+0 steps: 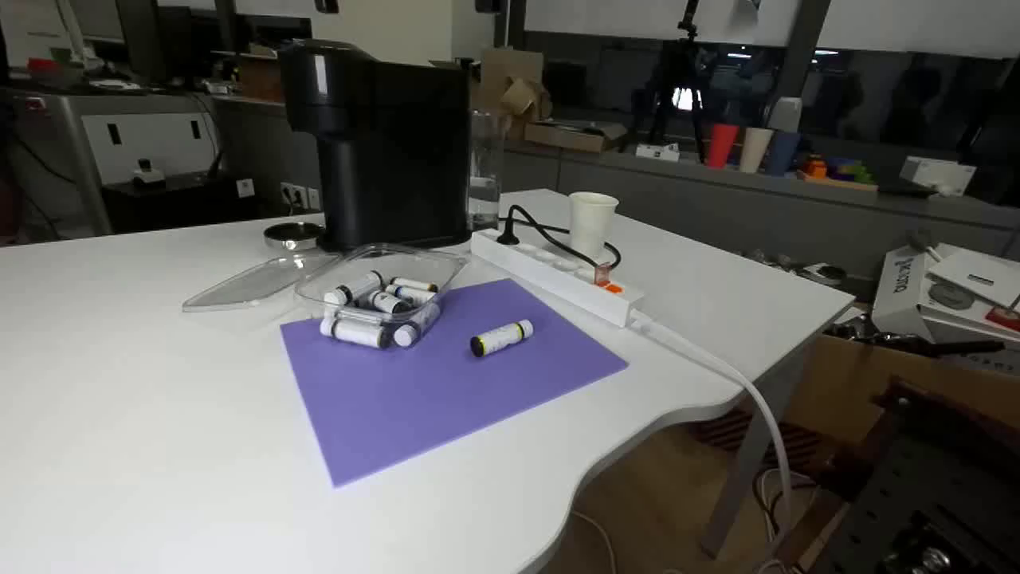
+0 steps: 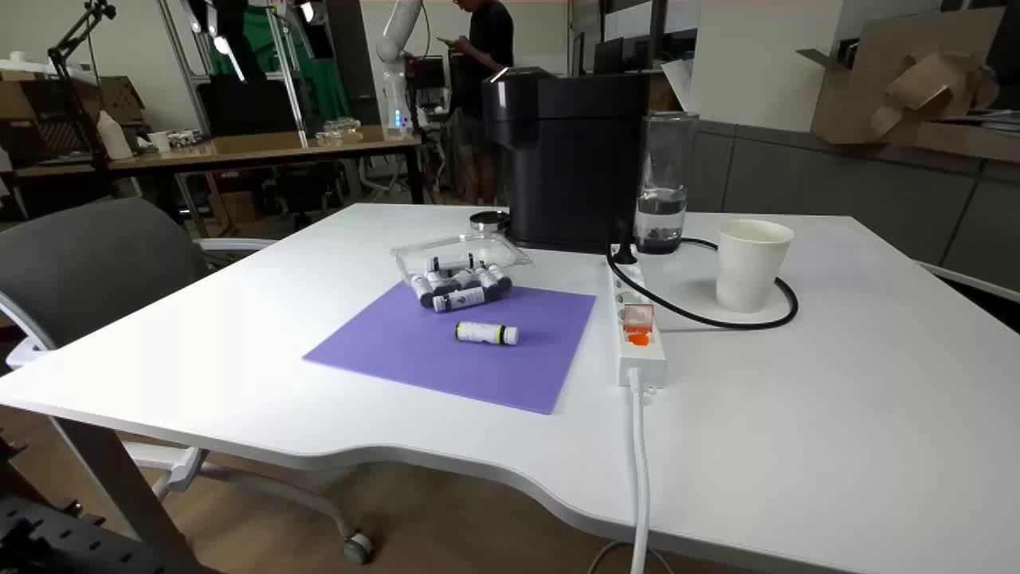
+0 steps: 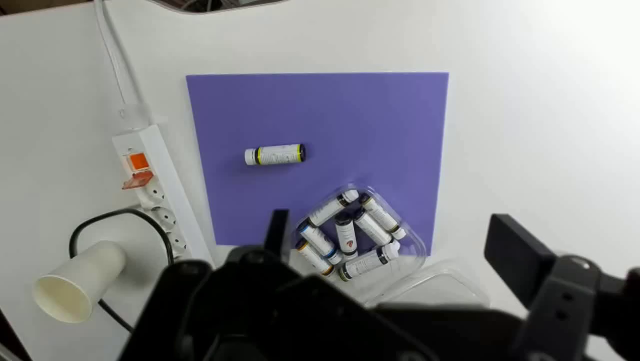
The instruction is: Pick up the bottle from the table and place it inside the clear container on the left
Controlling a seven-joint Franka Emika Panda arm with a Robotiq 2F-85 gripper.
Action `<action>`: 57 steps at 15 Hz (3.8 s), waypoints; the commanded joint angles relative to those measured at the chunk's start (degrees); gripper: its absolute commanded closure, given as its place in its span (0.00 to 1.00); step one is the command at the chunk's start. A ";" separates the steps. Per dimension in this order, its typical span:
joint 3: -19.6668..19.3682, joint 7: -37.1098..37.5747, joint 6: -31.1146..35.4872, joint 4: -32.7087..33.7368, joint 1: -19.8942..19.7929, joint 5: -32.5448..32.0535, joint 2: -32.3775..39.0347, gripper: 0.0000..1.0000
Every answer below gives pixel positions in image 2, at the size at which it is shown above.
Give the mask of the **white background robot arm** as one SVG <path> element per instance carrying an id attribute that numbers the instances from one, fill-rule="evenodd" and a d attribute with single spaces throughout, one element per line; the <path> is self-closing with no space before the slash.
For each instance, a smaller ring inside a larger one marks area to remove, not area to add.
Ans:
<path id="1" fill-rule="evenodd" d="M 379 69 L 383 69 L 383 128 L 390 138 L 407 138 L 412 132 L 412 110 L 406 95 L 406 53 L 407 38 L 417 25 L 417 16 L 424 9 L 424 0 L 395 0 L 376 44 Z"/>

